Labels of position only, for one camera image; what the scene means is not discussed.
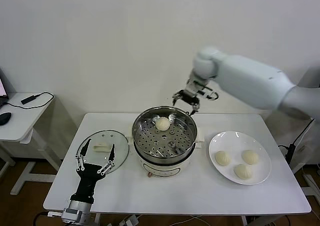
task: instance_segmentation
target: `power cord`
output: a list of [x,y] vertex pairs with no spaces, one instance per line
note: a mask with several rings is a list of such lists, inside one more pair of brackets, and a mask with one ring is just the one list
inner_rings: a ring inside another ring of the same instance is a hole
[[198,218],[198,217],[201,217],[201,216],[192,217],[192,218],[190,218],[190,219],[187,219],[187,220],[185,220],[185,221],[181,221],[181,222],[175,222],[175,223],[173,223],[173,224],[170,224],[169,226],[173,226],[173,225],[176,225],[176,224],[180,224],[180,223],[188,222],[188,221],[193,220],[193,219]]
[[290,218],[288,217],[288,215],[285,215],[285,217],[288,219],[289,226],[291,226]]
[[18,105],[13,105],[13,104],[11,104],[11,103],[9,103],[9,102],[5,102],[4,105],[5,105],[5,104],[8,104],[8,105],[10,105],[10,106],[12,106],[12,107],[19,107],[19,108],[22,108],[22,109],[25,109],[25,110],[33,109],[33,108],[39,108],[39,107],[44,107],[46,104],[48,104],[50,101],[52,101],[52,100],[55,98],[54,94],[52,94],[52,93],[50,93],[50,92],[42,92],[42,93],[40,93],[40,94],[32,95],[32,96],[30,96],[30,97],[28,97],[28,98],[25,98],[25,99],[23,99],[21,102],[22,102],[22,104],[26,104],[26,103],[28,103],[28,102],[30,102],[30,101],[33,101],[35,98],[37,98],[37,97],[39,97],[39,96],[41,96],[41,95],[43,95],[43,94],[49,94],[49,95],[51,95],[51,98],[50,98],[46,103],[44,103],[44,104],[42,104],[42,105],[40,105],[40,106],[35,106],[35,107],[22,107],[22,106],[18,106]]
[[33,226],[37,226],[36,225],[36,221],[37,221],[37,219],[38,219],[38,217],[40,216],[40,215],[43,215],[43,216],[48,216],[48,212],[40,212],[40,213],[38,213],[35,217],[34,217],[34,219],[33,219]]
[[191,216],[191,217],[193,217],[194,219],[197,219],[197,220],[199,220],[199,221],[202,221],[202,222],[204,222],[206,225],[208,225],[208,226],[211,226],[207,221],[205,221],[205,220],[203,220],[203,219],[201,219],[201,218],[198,218],[198,217],[195,217],[195,216]]
[[[310,125],[313,123],[314,119],[312,119],[308,125],[304,128],[304,130],[298,135],[298,137],[296,137],[296,139],[293,141],[293,143],[290,144],[289,147],[284,146],[284,145],[279,145],[278,147],[284,147],[287,150],[285,157],[285,160],[288,164],[291,163],[292,157],[294,155],[295,149],[297,146],[299,146],[299,144],[301,143],[302,139],[304,138],[304,136],[306,135],[306,133],[309,131],[310,129]],[[301,140],[299,141],[299,143],[297,144],[297,146],[295,146],[296,141],[301,137],[301,135],[304,133],[304,135],[302,136]]]
[[120,222],[126,221],[129,217],[131,217],[131,215],[125,216]]

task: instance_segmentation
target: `white dough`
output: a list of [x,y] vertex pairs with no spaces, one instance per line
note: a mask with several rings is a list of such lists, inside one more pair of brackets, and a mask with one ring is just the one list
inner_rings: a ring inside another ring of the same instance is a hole
[[246,180],[252,178],[252,170],[248,165],[239,164],[234,168],[234,172],[241,179]]
[[227,166],[231,162],[231,158],[226,151],[219,151],[214,155],[214,158],[221,166]]
[[247,164],[257,164],[259,162],[259,155],[253,150],[246,150],[242,153],[242,159]]
[[155,126],[160,131],[167,131],[170,127],[170,121],[166,117],[161,117],[155,122]]
[[93,150],[96,152],[111,152],[112,144],[100,142],[93,146]]

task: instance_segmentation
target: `computer mouse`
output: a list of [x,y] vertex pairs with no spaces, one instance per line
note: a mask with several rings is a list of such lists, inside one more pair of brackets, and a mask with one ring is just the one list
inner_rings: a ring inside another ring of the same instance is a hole
[[6,112],[0,115],[0,126],[5,125],[11,118],[11,112]]

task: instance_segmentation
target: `perforated steamer tray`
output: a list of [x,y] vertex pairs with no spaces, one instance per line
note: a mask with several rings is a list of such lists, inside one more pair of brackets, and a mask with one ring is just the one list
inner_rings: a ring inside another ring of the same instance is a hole
[[[156,128],[156,121],[166,117],[170,121],[167,131]],[[133,140],[138,153],[156,164],[175,164],[193,151],[197,126],[186,112],[161,106],[144,111],[133,124]]]

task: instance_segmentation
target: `pot handle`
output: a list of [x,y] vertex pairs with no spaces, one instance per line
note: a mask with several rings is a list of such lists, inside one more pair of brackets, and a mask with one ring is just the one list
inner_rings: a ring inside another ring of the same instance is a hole
[[196,139],[195,139],[195,148],[201,148],[202,147],[202,144],[205,142],[205,137],[204,137],[204,134],[201,130],[201,128],[197,128],[198,130],[198,133],[196,135]]
[[128,140],[129,146],[133,146],[134,144],[134,137],[132,136],[132,126],[129,127],[127,133],[124,135]]

